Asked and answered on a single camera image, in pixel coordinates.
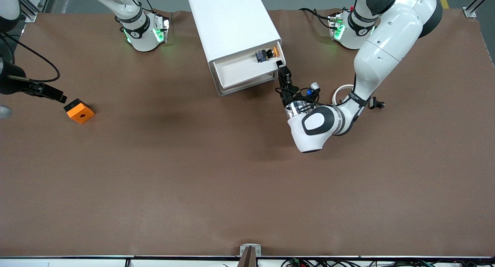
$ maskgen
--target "orange cube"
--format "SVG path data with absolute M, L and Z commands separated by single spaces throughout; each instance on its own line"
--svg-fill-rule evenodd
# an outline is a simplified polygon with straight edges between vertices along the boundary
M 72 120 L 79 124 L 83 124 L 94 116 L 94 112 L 90 107 L 78 98 L 64 106 L 64 110 Z

